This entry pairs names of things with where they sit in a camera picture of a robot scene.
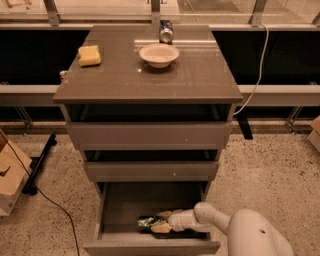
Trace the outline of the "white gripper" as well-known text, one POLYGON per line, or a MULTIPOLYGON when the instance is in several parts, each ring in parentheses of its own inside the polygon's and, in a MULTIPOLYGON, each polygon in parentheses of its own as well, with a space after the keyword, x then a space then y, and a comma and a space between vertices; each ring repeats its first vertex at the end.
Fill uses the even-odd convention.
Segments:
POLYGON ((151 227, 153 233, 169 233, 171 229, 175 232, 192 230, 195 232, 208 232, 213 226, 214 216, 205 211, 189 210, 173 210, 162 211, 156 214, 167 222, 162 221, 151 227))

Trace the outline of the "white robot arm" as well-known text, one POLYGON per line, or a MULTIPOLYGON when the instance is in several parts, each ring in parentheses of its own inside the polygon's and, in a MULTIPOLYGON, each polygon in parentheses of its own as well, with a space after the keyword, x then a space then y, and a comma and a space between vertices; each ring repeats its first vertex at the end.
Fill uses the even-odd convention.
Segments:
POLYGON ((150 227, 153 233, 218 228, 227 237, 229 256, 294 256, 288 240, 265 217, 250 209, 227 216, 210 203, 199 202, 193 209, 161 212, 157 217, 159 221, 150 227))

